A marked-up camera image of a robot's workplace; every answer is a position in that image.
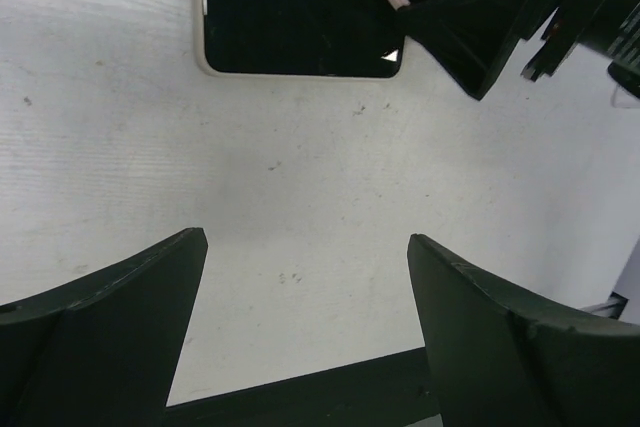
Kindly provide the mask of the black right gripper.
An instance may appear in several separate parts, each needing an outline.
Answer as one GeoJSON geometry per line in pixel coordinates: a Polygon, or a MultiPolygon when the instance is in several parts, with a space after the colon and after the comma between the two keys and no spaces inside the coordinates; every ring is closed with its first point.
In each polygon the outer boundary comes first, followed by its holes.
{"type": "MultiPolygon", "coordinates": [[[[505,67],[518,35],[514,24],[524,0],[410,0],[397,19],[401,30],[445,69],[470,97],[480,100],[505,67]]],[[[616,82],[639,80],[639,0],[559,0],[544,46],[522,71],[537,81],[553,75],[582,45],[610,60],[616,82]]]]}

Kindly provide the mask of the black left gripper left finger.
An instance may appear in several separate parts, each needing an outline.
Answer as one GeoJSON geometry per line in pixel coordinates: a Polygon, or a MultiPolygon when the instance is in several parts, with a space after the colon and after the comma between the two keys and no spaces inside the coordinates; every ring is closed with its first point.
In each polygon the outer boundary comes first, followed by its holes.
{"type": "Polygon", "coordinates": [[[188,228],[3,305],[2,425],[160,425],[207,250],[188,228]]]}

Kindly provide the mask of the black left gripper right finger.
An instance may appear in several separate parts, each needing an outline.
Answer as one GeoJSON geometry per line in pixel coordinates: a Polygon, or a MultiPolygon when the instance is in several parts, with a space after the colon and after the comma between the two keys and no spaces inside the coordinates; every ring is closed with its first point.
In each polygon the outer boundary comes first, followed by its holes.
{"type": "Polygon", "coordinates": [[[547,299],[422,234],[407,260],[444,425],[638,425],[638,326],[547,299]]]}

